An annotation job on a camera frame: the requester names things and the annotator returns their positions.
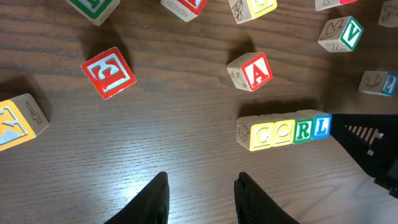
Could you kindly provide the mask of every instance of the yellow block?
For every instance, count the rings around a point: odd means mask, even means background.
[[[248,0],[248,4],[253,19],[271,12],[278,6],[276,0]]]
[[[295,120],[278,121],[274,123],[272,146],[285,146],[293,143]]]
[[[274,123],[255,124],[251,126],[250,151],[272,147],[272,130]]]
[[[0,102],[0,151],[36,137],[18,107],[11,100]]]

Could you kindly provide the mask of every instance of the green block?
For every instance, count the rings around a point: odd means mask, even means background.
[[[313,119],[296,120],[293,144],[311,141]]]
[[[111,4],[112,0],[70,0],[70,2],[88,17],[96,19]]]
[[[354,17],[351,16],[347,22],[346,27],[344,28],[343,33],[341,34],[340,40],[350,50],[354,50],[362,34],[363,27],[356,19],[354,19]]]

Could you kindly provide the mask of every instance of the letter on block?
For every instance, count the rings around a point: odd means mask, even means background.
[[[137,82],[117,47],[83,63],[81,69],[105,100]]]
[[[398,85],[398,74],[392,72],[365,71],[359,90],[383,96],[392,96]]]
[[[276,0],[228,0],[237,24],[258,18],[276,9]]]
[[[379,25],[385,27],[398,27],[398,0],[391,0],[383,3]]]
[[[48,126],[30,94],[0,102],[0,151],[35,138]]]
[[[293,143],[295,120],[278,121],[274,124],[272,133],[272,146],[285,146]]]
[[[332,19],[326,22],[318,43],[329,52],[351,52],[363,32],[361,24],[352,16]]]
[[[293,144],[312,140],[313,119],[297,119]]]
[[[324,10],[331,7],[340,6],[342,4],[348,4],[351,2],[356,2],[357,0],[315,0],[315,10]]]
[[[272,79],[264,53],[247,53],[226,66],[236,88],[255,91]]]
[[[119,5],[120,0],[67,0],[94,25],[100,26]]]
[[[324,139],[329,137],[331,126],[331,114],[316,110],[301,110],[297,113],[313,118],[312,139]]]
[[[207,0],[162,0],[161,3],[183,21],[188,22],[199,16]]]

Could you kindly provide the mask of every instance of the toy block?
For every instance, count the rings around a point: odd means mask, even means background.
[[[168,10],[185,22],[199,16],[207,0],[162,0],[161,3]]]
[[[48,126],[32,95],[0,102],[0,151],[35,138]]]
[[[315,0],[315,10],[320,11],[356,1],[357,0]]]
[[[236,141],[250,151],[272,147],[272,129],[278,114],[238,118]]]
[[[398,85],[398,74],[392,72],[365,71],[359,91],[383,96],[392,96]]]
[[[308,116],[313,119],[313,128],[311,133],[311,139],[324,139],[329,137],[330,126],[331,126],[331,114],[324,113],[317,110],[300,110],[298,114]]]
[[[272,147],[292,144],[295,130],[295,113],[280,114],[272,130]]]
[[[94,25],[100,26],[119,5],[120,0],[67,0]]]
[[[350,52],[358,44],[363,27],[352,16],[331,19],[326,22],[318,43],[329,52]]]
[[[228,0],[237,24],[256,19],[276,9],[276,0]]]
[[[391,0],[383,3],[379,25],[385,27],[398,27],[398,0]]]
[[[81,65],[104,100],[137,82],[117,47],[113,47]]]
[[[226,66],[236,88],[255,91],[272,79],[264,53],[246,53]]]
[[[297,113],[293,144],[312,140],[313,118]]]

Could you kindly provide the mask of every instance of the wooden table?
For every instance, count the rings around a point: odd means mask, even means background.
[[[237,25],[227,0],[189,23],[160,0],[122,1],[95,27],[64,1],[0,0],[2,100],[31,93],[50,120],[0,153],[0,223],[103,223],[158,172],[170,182],[169,223],[237,223],[233,182],[246,171],[300,223],[397,223],[398,200],[332,138],[249,152],[238,116],[317,108],[398,113],[397,97],[357,91],[365,70],[398,72],[398,29],[379,27],[381,1],[316,12],[313,1]],[[327,19],[354,16],[352,53],[317,44]],[[102,100],[80,69],[117,46],[136,85]],[[265,52],[274,79],[237,90],[226,63]]]

